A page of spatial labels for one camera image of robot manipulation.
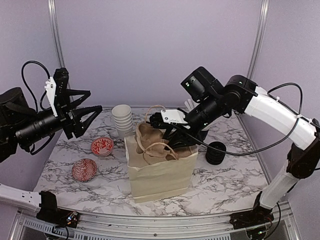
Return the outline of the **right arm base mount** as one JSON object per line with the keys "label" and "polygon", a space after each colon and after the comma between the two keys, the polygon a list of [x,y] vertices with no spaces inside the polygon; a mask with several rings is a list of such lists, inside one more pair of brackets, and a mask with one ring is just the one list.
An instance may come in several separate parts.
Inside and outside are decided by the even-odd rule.
{"label": "right arm base mount", "polygon": [[260,192],[256,196],[252,209],[247,211],[232,213],[230,215],[229,223],[232,224],[235,230],[241,229],[241,228],[253,227],[256,225],[261,225],[264,223],[272,222],[274,220],[272,209],[267,209],[261,206],[260,204],[261,195],[262,195],[262,192]]}

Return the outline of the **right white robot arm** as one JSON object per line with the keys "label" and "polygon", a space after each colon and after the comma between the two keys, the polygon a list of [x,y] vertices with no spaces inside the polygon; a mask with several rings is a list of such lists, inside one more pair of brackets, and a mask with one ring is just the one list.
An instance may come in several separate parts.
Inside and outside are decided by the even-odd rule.
{"label": "right white robot arm", "polygon": [[271,210],[299,180],[310,177],[316,170],[320,160],[320,126],[315,119],[307,119],[290,110],[242,75],[234,75],[222,85],[200,66],[181,82],[181,86],[198,105],[189,113],[178,109],[160,112],[163,122],[177,130],[170,147],[183,135],[188,136],[189,142],[198,142],[196,136],[202,129],[232,111],[256,118],[292,141],[287,165],[260,193],[256,206],[247,214],[252,224],[260,223],[267,216],[267,210]]}

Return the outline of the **brown cardboard cup carrier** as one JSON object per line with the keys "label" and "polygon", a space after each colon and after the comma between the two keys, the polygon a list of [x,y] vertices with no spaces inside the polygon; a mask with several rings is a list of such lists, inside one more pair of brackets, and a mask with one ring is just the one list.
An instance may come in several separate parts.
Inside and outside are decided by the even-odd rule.
{"label": "brown cardboard cup carrier", "polygon": [[136,152],[142,154],[148,165],[187,158],[198,152],[195,145],[172,149],[168,145],[169,141],[163,139],[163,136],[164,133],[160,129],[153,128],[149,123],[141,122],[136,126]]}

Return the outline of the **brown paper takeout bag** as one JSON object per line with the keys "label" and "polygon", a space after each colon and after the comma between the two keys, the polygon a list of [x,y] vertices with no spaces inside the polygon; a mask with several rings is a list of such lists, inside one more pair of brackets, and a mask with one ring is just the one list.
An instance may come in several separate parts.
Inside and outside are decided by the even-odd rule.
{"label": "brown paper takeout bag", "polygon": [[[139,123],[150,124],[150,116],[148,113],[145,114],[144,120]],[[196,165],[198,149],[188,157],[148,165],[142,154],[136,152],[135,135],[124,139],[130,190],[134,202],[144,203],[185,194]]]}

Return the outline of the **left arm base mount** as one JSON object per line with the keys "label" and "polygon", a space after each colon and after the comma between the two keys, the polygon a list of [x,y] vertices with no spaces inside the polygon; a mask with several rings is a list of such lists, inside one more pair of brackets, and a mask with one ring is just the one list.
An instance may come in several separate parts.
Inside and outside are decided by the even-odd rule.
{"label": "left arm base mount", "polygon": [[39,193],[41,202],[36,218],[62,227],[76,228],[79,213],[76,210],[66,210],[58,207],[56,195],[49,191]]}

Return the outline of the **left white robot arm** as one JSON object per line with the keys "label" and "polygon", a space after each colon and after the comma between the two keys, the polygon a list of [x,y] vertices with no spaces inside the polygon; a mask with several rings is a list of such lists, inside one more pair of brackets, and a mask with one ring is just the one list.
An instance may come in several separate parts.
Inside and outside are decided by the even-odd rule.
{"label": "left white robot arm", "polygon": [[20,87],[14,87],[0,95],[0,160],[4,162],[14,155],[17,148],[32,156],[42,151],[63,130],[68,139],[84,135],[93,120],[102,112],[100,105],[82,107],[91,92],[68,88],[69,73],[58,68],[53,76],[39,61],[29,60],[23,64],[40,66],[47,76],[43,98],[49,107],[44,108],[42,100],[35,100],[35,107],[29,107]]}

